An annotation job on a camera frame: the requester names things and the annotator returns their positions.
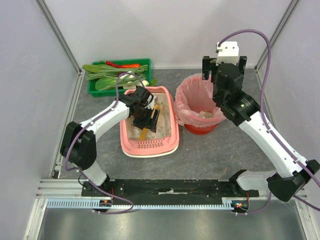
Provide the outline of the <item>yellow litter scoop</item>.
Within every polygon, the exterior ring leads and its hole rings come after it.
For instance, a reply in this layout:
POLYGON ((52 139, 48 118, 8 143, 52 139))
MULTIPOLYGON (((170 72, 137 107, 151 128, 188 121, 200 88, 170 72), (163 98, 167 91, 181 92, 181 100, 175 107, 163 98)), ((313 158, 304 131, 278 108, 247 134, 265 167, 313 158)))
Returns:
MULTIPOLYGON (((160 110, 160 109, 161 109, 161 107, 160 107, 159 105, 156 105, 156 106, 154 107, 154 109, 153 109, 153 112, 152 112, 152 115, 151 115, 151 116, 153 117, 154 114, 155 114, 155 112, 156 112, 156 110, 160 110)), ((147 131, 148 131, 147 128, 144 128, 144 129, 142 130, 141 135, 140 135, 140 137, 139 137, 139 140, 140 140, 140 141, 143 141, 143 140, 146 139, 147 131)))

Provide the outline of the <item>pink litter box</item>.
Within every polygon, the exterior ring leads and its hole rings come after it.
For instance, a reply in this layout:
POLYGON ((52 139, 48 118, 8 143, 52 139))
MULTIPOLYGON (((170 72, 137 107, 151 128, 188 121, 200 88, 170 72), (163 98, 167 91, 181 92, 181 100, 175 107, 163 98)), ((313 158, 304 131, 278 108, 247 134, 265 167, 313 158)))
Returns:
POLYGON ((174 100, 169 91, 163 86, 147 88, 154 96, 155 93, 166 94, 169 102, 171 136, 149 139, 130 140, 127 135, 126 120, 120 122, 120 143, 122 151, 132 158, 152 158, 173 153, 179 146, 180 134, 179 126, 176 123, 174 113, 174 100))

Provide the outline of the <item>clumped litter lump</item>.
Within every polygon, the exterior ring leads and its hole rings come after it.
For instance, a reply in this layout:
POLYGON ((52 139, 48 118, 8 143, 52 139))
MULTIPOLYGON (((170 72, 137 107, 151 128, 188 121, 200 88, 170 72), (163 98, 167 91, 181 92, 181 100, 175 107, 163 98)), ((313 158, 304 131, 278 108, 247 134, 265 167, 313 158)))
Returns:
POLYGON ((212 112, 207 112, 207 111, 201 111, 199 115, 204 117, 205 119, 210 119, 210 118, 213 118, 214 116, 212 112))

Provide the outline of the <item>pink plastic bin liner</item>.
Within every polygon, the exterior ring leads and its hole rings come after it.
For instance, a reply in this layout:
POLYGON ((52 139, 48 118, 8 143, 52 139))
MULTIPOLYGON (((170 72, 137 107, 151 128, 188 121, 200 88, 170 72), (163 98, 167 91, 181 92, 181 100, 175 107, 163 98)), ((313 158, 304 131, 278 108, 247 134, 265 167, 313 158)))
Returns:
POLYGON ((221 109, 213 101, 214 86, 211 80, 203 80, 202 73, 186 77, 175 92, 174 112, 176 122, 196 124, 198 122, 220 123, 226 119, 221 109), (213 113, 213 118, 204 118, 201 111, 213 113))

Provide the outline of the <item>red trash bin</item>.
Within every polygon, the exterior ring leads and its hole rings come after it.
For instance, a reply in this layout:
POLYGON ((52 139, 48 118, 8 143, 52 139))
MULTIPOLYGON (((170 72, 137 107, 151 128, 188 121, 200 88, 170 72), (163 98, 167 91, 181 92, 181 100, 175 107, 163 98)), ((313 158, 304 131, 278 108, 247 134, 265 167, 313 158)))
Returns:
POLYGON ((202 121, 194 124, 184 124, 184 127, 192 134, 195 135, 206 135, 212 132, 216 127, 217 123, 212 121, 202 121))

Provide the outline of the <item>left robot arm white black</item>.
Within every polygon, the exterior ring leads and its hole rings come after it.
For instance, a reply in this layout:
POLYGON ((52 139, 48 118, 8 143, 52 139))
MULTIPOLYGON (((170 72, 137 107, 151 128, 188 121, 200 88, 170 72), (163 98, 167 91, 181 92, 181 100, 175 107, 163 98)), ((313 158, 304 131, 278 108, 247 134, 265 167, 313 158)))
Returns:
POLYGON ((137 87, 133 93, 118 94, 101 113, 81 123, 68 123, 60 154, 66 163, 72 163, 81 170, 93 185, 102 186, 110 177, 96 161, 97 141, 114 125, 130 117, 134 127, 155 133, 160 114, 160 110, 155 109, 156 100, 157 97, 142 86, 137 87))

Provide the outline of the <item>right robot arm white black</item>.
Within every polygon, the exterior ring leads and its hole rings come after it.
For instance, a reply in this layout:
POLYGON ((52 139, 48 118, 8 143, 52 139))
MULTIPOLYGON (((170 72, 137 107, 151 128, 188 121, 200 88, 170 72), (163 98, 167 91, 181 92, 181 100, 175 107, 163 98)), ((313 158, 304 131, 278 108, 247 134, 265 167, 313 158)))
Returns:
POLYGON ((254 98, 242 90, 246 63, 246 56, 236 64, 204 56, 202 78, 213 83, 212 99, 223 115, 251 137, 275 167, 275 171, 239 171, 235 175, 237 184, 242 190, 267 189, 287 202, 319 171, 320 164, 294 150, 261 113, 254 98))

